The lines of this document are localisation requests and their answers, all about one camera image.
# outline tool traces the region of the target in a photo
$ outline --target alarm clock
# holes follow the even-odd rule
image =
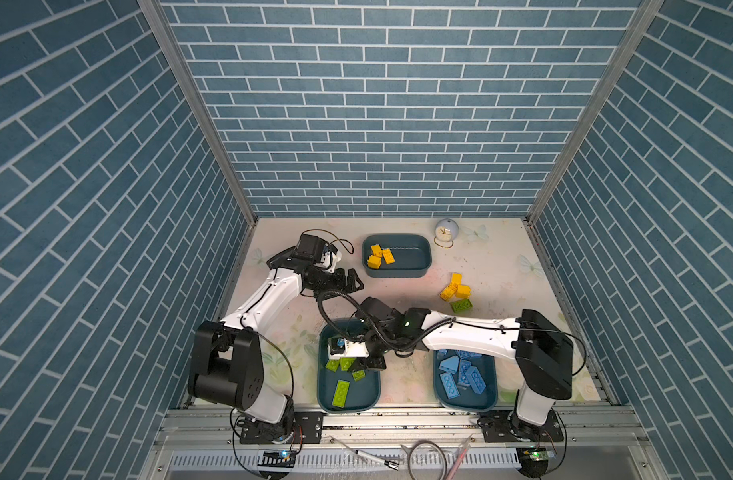
[[[455,244],[455,238],[460,233],[460,227],[457,222],[451,218],[445,218],[435,225],[435,238],[433,243],[441,248],[452,248]]]

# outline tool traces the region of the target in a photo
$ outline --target brick wallpaper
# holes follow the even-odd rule
[[[0,0],[0,479],[133,477],[246,224],[134,0]]]
[[[733,478],[733,1],[666,0],[538,231],[671,478]]]
[[[164,5],[259,216],[523,216],[638,3]]]

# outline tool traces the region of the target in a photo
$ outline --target white tabletop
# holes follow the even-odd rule
[[[358,301],[374,296],[389,306],[403,311],[419,306],[452,313],[448,302],[438,293],[449,283],[451,274],[462,274],[462,283],[472,288],[473,308],[465,316],[507,318],[519,316],[521,310],[541,312],[562,330],[567,323],[553,291],[537,262],[537,255],[519,219],[455,219],[461,227],[451,249],[433,244],[433,230],[438,218],[360,218],[327,219],[262,218],[257,224],[249,253],[241,269],[228,312],[235,310],[266,278],[265,261],[281,250],[296,244],[300,233],[309,228],[322,228],[350,240],[356,252],[343,252],[342,266],[355,268],[365,285],[353,293]],[[366,275],[361,264],[361,244],[372,234],[419,234],[431,244],[433,261],[422,278],[379,279]],[[320,232],[311,234],[330,238]],[[331,318],[349,317],[353,308],[344,300],[329,300],[326,311]],[[294,368],[294,402],[298,406],[317,405],[316,365],[318,335],[324,321],[316,302],[298,296],[279,314],[266,336],[284,350]],[[288,393],[289,371],[286,363],[272,347],[264,345],[265,381],[280,392]],[[428,352],[416,351],[409,359],[400,359],[391,352],[386,357],[387,370],[381,372],[381,396],[378,405],[398,406],[438,403],[433,393],[432,358]],[[575,349],[574,367],[581,363]],[[523,377],[515,362],[497,359],[499,403],[513,403]],[[600,397],[587,369],[573,379],[574,402],[597,401]]]

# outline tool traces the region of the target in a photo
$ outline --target plastic tray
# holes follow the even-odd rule
[[[366,330],[360,320],[336,320],[335,323],[352,335],[358,335]],[[337,332],[331,326],[324,325],[319,337],[318,385],[316,387],[316,398],[319,405],[329,413],[362,412],[372,408],[379,400],[381,393],[379,372],[367,370],[365,371],[366,376],[356,382],[351,372],[343,372],[339,368],[336,372],[327,370],[326,362],[329,360],[329,351],[326,348],[327,340],[333,336],[337,336]],[[345,408],[332,405],[337,380],[350,382]]]
[[[366,261],[371,255],[371,246],[390,248],[395,258],[392,264],[384,261],[379,269],[369,268]],[[373,278],[419,278],[424,276],[433,262],[430,243],[424,236],[415,234],[377,234],[366,237],[362,246],[361,262],[366,274]]]
[[[457,384],[457,390],[460,392],[459,397],[451,400],[446,396],[446,390],[441,384],[440,375],[444,372],[438,368],[441,360],[448,359],[450,356],[457,355],[456,350],[449,350],[445,355],[439,351],[433,356],[433,390],[435,397],[443,406],[455,408],[457,410],[467,410],[469,412],[486,412],[497,405],[497,370],[495,368],[495,358],[489,355],[482,355],[475,359],[466,359],[472,365],[478,367],[478,371],[486,382],[486,389],[481,395],[476,394],[469,386]],[[455,381],[458,379],[459,371],[452,374]]]

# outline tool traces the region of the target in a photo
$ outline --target coiled gray cable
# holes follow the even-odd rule
[[[409,450],[409,454],[406,456],[406,467],[409,469],[409,476],[411,477],[411,480],[417,480],[417,477],[414,476],[414,472],[411,471],[411,456],[414,455],[414,452],[417,450],[417,447],[427,445],[430,448],[436,450],[438,452],[438,455],[441,456],[441,475],[438,476],[438,480],[444,480],[446,478],[446,473],[448,471],[448,462],[446,461],[446,454],[443,450],[441,450],[441,447],[437,446],[435,443],[431,442],[430,440],[420,440],[417,442],[411,449]]]

